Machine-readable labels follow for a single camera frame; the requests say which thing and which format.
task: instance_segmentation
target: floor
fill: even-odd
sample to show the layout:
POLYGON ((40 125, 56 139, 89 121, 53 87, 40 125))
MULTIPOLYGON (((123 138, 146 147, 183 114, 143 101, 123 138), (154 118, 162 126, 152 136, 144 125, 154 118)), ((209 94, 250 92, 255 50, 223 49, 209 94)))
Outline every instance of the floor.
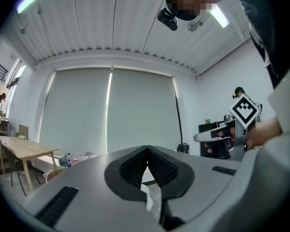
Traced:
MULTIPOLYGON (((29 170, 29 174, 33 188, 35 190, 45 183, 45 179, 41 173, 37 172, 37 176, 41 184, 39 184, 39 182, 37 181, 37 178, 35 177, 33 170, 29 170)), ((17 177, 17 172, 13 172, 13 187, 11 185, 11 173, 6 173, 5 176, 0 175, 0 189, 3 195, 12 198, 15 202, 17 202, 19 205, 22 206, 25 203, 28 196, 31 194, 31 191, 24 171, 21 172, 19 178, 21 180, 21 183, 23 184, 27 196, 24 195, 24 192, 20 186, 20 182, 17 177)))

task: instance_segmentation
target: black rubber pad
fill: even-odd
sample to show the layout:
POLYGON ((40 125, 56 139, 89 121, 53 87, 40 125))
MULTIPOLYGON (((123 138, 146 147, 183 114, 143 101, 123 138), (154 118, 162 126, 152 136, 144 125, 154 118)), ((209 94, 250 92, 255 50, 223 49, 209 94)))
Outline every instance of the black rubber pad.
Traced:
POLYGON ((64 187, 37 215, 37 219, 49 227, 53 227, 67 209, 77 192, 78 189, 64 187))
POLYGON ((234 176, 236 173, 236 170, 234 169, 224 168, 224 167, 219 167, 219 166, 213 167, 212 170, 223 173, 223 174, 232 175, 232 176, 234 176))

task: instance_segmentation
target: corrugated ceiling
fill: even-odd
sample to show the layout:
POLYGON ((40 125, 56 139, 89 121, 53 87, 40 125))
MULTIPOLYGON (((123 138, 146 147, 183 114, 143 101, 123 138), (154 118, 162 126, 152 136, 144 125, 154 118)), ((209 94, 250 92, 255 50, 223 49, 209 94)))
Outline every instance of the corrugated ceiling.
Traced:
POLYGON ((203 72, 249 38, 248 20, 238 0, 219 4, 230 25, 223 29, 206 13, 195 32, 178 20, 171 31, 157 20, 165 0, 37 0, 11 23, 40 62, 91 49, 140 52, 203 72))

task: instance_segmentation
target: bag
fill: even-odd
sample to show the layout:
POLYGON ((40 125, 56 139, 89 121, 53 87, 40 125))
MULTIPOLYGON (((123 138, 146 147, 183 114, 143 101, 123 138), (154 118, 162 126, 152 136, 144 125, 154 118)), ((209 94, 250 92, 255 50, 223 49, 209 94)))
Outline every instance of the bag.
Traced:
POLYGON ((182 144, 178 145, 177 147, 178 152, 189 154, 189 145, 188 144, 182 144))
POLYGON ((77 160, 80 162, 80 161, 84 161, 84 160, 87 160, 87 159, 90 159, 90 158, 94 158, 96 157, 97 155, 95 155, 92 151, 90 150, 86 150, 86 151, 83 151, 84 154, 79 154, 78 157, 77 157, 77 160))

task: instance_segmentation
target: bottle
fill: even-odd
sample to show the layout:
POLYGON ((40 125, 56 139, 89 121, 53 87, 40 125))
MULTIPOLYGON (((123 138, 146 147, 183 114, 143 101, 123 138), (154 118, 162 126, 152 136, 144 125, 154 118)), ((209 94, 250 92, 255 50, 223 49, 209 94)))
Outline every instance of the bottle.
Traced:
POLYGON ((70 153, 67 155, 67 166, 68 168, 71 168, 73 166, 73 157, 70 153))

